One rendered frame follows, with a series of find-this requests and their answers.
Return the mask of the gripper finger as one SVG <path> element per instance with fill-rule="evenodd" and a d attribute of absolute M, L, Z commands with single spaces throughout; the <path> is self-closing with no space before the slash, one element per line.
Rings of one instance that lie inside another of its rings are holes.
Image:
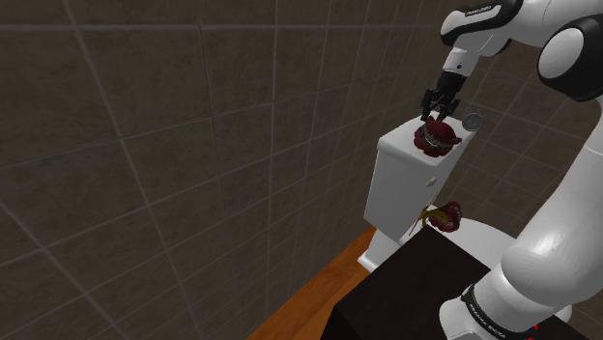
<path fill-rule="evenodd" d="M 428 116 L 431 114 L 432 107 L 436 102 L 436 91 L 427 90 L 423 96 L 420 105 L 420 119 L 426 121 Z"/>
<path fill-rule="evenodd" d="M 446 117 L 452 115 L 460 103 L 460 99 L 452 99 L 440 108 L 438 120 L 443 121 Z"/>

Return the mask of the dark red toothed figure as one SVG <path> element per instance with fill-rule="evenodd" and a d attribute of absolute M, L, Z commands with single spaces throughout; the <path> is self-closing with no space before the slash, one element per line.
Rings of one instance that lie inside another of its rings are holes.
<path fill-rule="evenodd" d="M 443 121 L 429 116 L 415 131 L 414 145 L 425 155 L 431 157 L 446 156 L 456 145 L 463 141 L 453 128 Z"/>

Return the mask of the white toilet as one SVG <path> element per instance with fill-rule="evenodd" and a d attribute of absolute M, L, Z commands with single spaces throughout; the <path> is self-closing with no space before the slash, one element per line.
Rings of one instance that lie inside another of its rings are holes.
<path fill-rule="evenodd" d="M 413 118 L 383 135 L 377 145 L 372 181 L 363 218 L 377 231 L 359 263 L 372 272 L 418 232 L 421 212 L 432 206 L 460 156 L 474 137 L 462 122 L 446 118 L 462 141 L 445 156 L 427 156 L 414 144 L 415 132 L 423 126 Z M 437 232 L 436 227 L 428 226 Z M 497 265 L 514 238 L 492 226 L 463 217 L 460 228 L 442 233 L 487 268 Z"/>

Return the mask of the red flower with yellow stem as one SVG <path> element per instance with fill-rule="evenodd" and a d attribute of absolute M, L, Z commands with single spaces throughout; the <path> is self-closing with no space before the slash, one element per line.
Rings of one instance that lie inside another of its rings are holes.
<path fill-rule="evenodd" d="M 463 214 L 460 205 L 456 201 L 448 201 L 439 207 L 432 207 L 439 194 L 440 192 L 437 191 L 429 203 L 422 208 L 408 232 L 409 236 L 416 229 L 423 229 L 427 226 L 431 226 L 442 233 L 452 233 L 460 228 Z"/>

